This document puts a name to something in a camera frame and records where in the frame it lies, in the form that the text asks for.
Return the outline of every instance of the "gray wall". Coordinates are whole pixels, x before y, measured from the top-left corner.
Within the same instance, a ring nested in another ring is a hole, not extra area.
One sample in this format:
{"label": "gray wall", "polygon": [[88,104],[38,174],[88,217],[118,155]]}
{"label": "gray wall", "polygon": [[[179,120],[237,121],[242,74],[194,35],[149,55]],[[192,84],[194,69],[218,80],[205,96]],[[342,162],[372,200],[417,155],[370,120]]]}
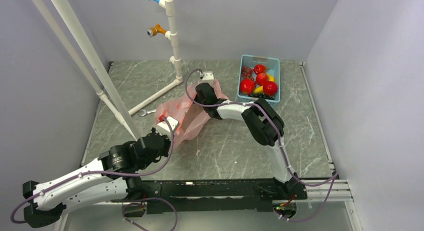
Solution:
{"label": "gray wall", "polygon": [[9,221],[22,184],[79,166],[99,100],[30,0],[0,0],[0,14],[0,227],[24,231]]}
{"label": "gray wall", "polygon": [[[168,18],[154,1],[75,0],[109,60],[172,56],[170,42],[146,29]],[[175,0],[183,59],[243,54],[306,60],[337,0]]]}
{"label": "gray wall", "polygon": [[339,0],[307,59],[365,231],[424,224],[423,0]]}

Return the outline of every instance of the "red fruit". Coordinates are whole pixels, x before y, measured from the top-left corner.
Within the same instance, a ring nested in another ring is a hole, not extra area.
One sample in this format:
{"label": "red fruit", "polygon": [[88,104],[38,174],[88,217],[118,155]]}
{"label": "red fruit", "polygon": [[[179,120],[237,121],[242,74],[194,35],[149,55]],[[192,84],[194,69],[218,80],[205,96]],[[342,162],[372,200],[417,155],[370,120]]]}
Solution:
{"label": "red fruit", "polygon": [[253,68],[253,72],[255,74],[265,73],[267,71],[267,67],[263,66],[262,64],[256,64],[256,66]]}
{"label": "red fruit", "polygon": [[266,73],[261,72],[256,76],[257,85],[262,86],[266,81],[268,81],[268,75]]}
{"label": "red fruit", "polygon": [[278,85],[273,81],[267,81],[263,85],[263,93],[268,96],[273,96],[278,92]]}
{"label": "red fruit", "polygon": [[253,93],[253,90],[255,89],[255,82],[253,82],[250,79],[243,79],[240,82],[240,93],[244,95],[250,95]]}

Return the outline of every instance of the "gray marble surface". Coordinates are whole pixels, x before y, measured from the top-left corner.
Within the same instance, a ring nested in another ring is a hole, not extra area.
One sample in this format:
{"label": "gray marble surface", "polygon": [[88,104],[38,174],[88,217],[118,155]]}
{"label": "gray marble surface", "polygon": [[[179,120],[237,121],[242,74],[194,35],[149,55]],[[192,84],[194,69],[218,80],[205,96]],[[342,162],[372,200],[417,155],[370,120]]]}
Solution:
{"label": "gray marble surface", "polygon": [[[221,89],[231,100],[236,99],[239,60],[186,60],[184,77],[190,70],[212,71]],[[110,77],[128,109],[136,106],[175,79],[170,62],[164,60],[116,61]],[[330,177],[330,167],[317,119],[298,62],[284,60],[280,64],[281,101],[275,108],[282,117],[284,143],[293,168],[300,177]],[[196,82],[193,75],[189,83]],[[149,104],[159,104],[184,95],[183,85],[170,90]],[[149,133],[154,115],[132,116],[142,135]],[[94,124],[85,163],[114,145],[131,140],[131,135],[102,103]],[[156,169],[152,164],[143,172]],[[255,142],[246,125],[237,120],[210,119],[193,140],[185,140],[174,151],[167,166],[146,180],[248,179],[273,177],[270,160],[263,146]]]}

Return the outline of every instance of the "purple cable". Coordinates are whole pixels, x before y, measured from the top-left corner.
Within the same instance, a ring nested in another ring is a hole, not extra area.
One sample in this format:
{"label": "purple cable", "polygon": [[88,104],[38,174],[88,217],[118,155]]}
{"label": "purple cable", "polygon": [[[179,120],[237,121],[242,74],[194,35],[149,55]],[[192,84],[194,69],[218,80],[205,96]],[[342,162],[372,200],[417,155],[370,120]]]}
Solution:
{"label": "purple cable", "polygon": [[148,198],[143,198],[143,199],[138,199],[138,200],[131,200],[133,203],[129,203],[129,204],[127,204],[127,205],[125,205],[125,206],[123,207],[123,209],[122,209],[122,217],[125,219],[125,221],[127,221],[128,223],[130,223],[130,224],[132,224],[132,225],[136,226],[137,228],[139,228],[139,229],[141,229],[141,230],[144,230],[144,231],[148,231],[147,229],[145,229],[144,227],[142,227],[142,226],[141,226],[141,225],[139,225],[138,223],[133,222],[133,221],[132,221],[132,220],[130,220],[129,218],[125,217],[124,212],[125,212],[125,210],[126,210],[128,207],[130,207],[130,206],[140,206],[140,207],[144,207],[144,205],[143,205],[143,204],[141,204],[141,203],[142,203],[142,202],[149,201],[149,200],[159,200],[159,201],[162,201],[162,202],[164,202],[165,204],[167,204],[169,207],[171,207],[171,209],[172,209],[173,213],[175,214],[175,223],[173,224],[173,227],[172,227],[169,231],[173,231],[173,230],[175,229],[175,227],[177,226],[177,223],[178,223],[177,210],[175,209],[175,207],[174,207],[174,206],[173,206],[170,202],[168,202],[168,201],[166,201],[165,199],[160,198],[160,197],[148,197]]}
{"label": "purple cable", "polygon": [[[274,122],[271,120],[271,118],[268,116],[268,114],[265,112],[265,110],[261,107],[261,106],[259,106],[258,104],[256,104],[256,103],[242,103],[242,102],[229,102],[229,103],[220,103],[220,104],[210,104],[210,105],[206,105],[206,104],[201,104],[201,103],[199,103],[199,102],[196,102],[195,101],[195,99],[193,98],[193,97],[191,97],[190,96],[190,94],[189,94],[189,91],[188,91],[188,88],[187,88],[187,84],[188,84],[188,81],[189,81],[189,78],[190,78],[190,76],[194,73],[194,72],[196,72],[196,71],[199,71],[201,74],[203,73],[203,71],[200,69],[200,68],[196,68],[196,69],[194,69],[193,71],[191,71],[189,74],[188,74],[188,76],[187,76],[187,78],[184,80],[184,88],[185,88],[185,93],[187,94],[187,96],[188,96],[188,98],[194,103],[194,104],[197,104],[197,105],[199,105],[199,106],[201,106],[201,107],[205,107],[205,108],[215,108],[215,107],[220,107],[220,106],[225,106],[225,105],[245,105],[245,106],[255,106],[256,108],[258,108],[261,112],[262,112],[262,114],[264,115],[264,117],[269,121],[269,123],[271,124],[271,126],[272,126],[272,128],[275,130],[275,132],[277,132],[277,133],[279,133],[279,130],[278,130],[278,128],[277,128],[277,126],[274,124]],[[301,220],[287,220],[287,221],[290,221],[290,222],[304,222],[304,221],[309,221],[309,220],[311,220],[312,218],[314,218],[322,209],[323,209],[323,207],[324,207],[324,205],[326,204],[326,202],[327,202],[327,199],[329,198],[329,196],[330,196],[330,192],[331,192],[331,190],[332,190],[332,188],[333,188],[333,184],[334,184],[334,181],[336,180],[336,177],[337,177],[337,175],[339,175],[339,173],[338,172],[336,172],[332,177],[330,177],[329,179],[327,179],[327,180],[325,180],[325,181],[323,181],[323,182],[319,182],[319,183],[315,183],[315,184],[309,184],[309,183],[305,183],[305,182],[303,182],[302,180],[300,180],[298,177],[296,177],[295,175],[294,175],[294,173],[292,172],[292,170],[290,169],[290,166],[289,166],[289,159],[287,158],[287,156],[286,156],[286,151],[285,151],[285,148],[284,148],[284,146],[282,145],[282,143],[281,143],[281,137],[280,137],[280,135],[278,135],[278,146],[279,146],[279,149],[280,149],[280,151],[281,151],[281,154],[282,154],[282,157],[284,158],[284,162],[285,162],[285,166],[287,167],[287,170],[288,170],[288,172],[289,172],[289,174],[293,177],[293,179],[295,179],[298,183],[300,183],[300,184],[302,184],[302,185],[305,185],[305,186],[309,186],[309,187],[317,187],[317,186],[320,186],[320,185],[323,185],[323,184],[326,184],[326,183],[328,183],[328,182],[330,182],[331,181],[331,185],[330,185],[330,188],[328,189],[328,193],[327,193],[327,195],[325,196],[325,199],[324,199],[324,202],[322,203],[322,205],[321,205],[321,207],[317,210],[317,212],[316,213],[314,213],[311,217],[308,217],[308,218],[305,218],[305,219],[301,219]]]}
{"label": "purple cable", "polygon": [[[172,130],[172,127],[171,127],[170,122],[168,122],[168,120],[166,118],[162,118],[162,120],[165,121],[166,125],[168,125],[168,128],[171,131]],[[114,176],[121,176],[121,177],[143,177],[143,176],[152,175],[152,174],[155,174],[155,173],[159,172],[161,169],[163,169],[165,167],[165,165],[167,165],[167,163],[169,162],[169,160],[171,158],[171,155],[173,153],[173,146],[174,146],[174,134],[172,134],[171,137],[170,137],[170,147],[169,147],[169,152],[168,152],[168,158],[165,160],[165,162],[160,167],[158,167],[157,169],[155,169],[153,171],[147,172],[147,173],[124,173],[124,172],[111,172],[111,171],[87,171],[87,172],[81,173],[81,175],[82,176],[85,176],[85,175],[91,175],[91,174],[102,174],[102,175],[114,175]],[[62,180],[62,181],[60,181],[60,182],[58,182],[56,184],[53,184],[52,186],[44,189],[43,192],[46,193],[46,192],[48,192],[48,191],[50,191],[52,189],[55,189],[55,188],[57,188],[57,187],[59,187],[59,186],[61,186],[63,184],[66,184],[67,182],[69,182],[69,181],[71,181],[73,179],[78,178],[78,176],[79,176],[79,174],[76,174],[76,175],[71,176],[71,177],[69,177],[67,179],[64,179],[64,180]],[[10,214],[10,221],[12,223],[15,223],[15,224],[25,224],[26,223],[25,220],[16,220],[15,219],[15,214],[16,214],[16,212],[23,205],[25,205],[27,202],[29,202],[29,201],[37,198],[38,196],[40,196],[40,193],[36,193],[36,194],[30,196],[29,198],[27,198],[24,201],[22,201],[18,206],[16,206],[13,209],[12,213]],[[169,202],[165,202],[165,203],[167,203],[168,205],[170,205],[171,208],[175,211],[175,208]]]}

